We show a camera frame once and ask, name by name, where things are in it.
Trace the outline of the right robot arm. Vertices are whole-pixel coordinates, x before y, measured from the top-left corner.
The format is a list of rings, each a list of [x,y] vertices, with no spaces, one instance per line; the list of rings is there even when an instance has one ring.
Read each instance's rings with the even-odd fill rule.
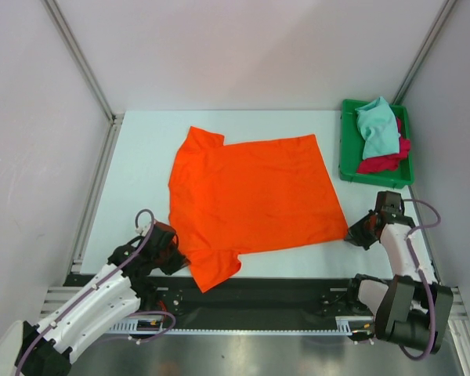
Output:
[[[414,245],[416,232],[424,226],[406,215],[405,204],[399,193],[380,191],[374,209],[349,227],[345,242],[364,250],[379,243],[385,249],[392,279],[356,275],[345,304],[355,314],[369,310],[376,339],[397,345],[406,357],[419,361],[439,351],[454,295]]]

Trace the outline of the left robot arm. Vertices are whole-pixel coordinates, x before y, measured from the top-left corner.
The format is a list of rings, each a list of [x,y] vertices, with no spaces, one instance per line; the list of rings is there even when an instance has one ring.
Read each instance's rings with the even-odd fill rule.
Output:
[[[160,314],[149,275],[172,275],[187,264],[177,232],[154,221],[117,247],[102,269],[64,305],[36,324],[23,323],[16,375],[67,375],[80,355],[115,324],[140,314]]]

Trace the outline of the orange t shirt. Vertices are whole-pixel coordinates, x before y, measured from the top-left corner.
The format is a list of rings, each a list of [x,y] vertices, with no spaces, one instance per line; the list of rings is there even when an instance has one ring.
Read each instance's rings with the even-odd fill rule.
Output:
[[[240,256],[341,240],[348,225],[316,137],[225,144],[192,127],[169,180],[169,222],[206,292]]]

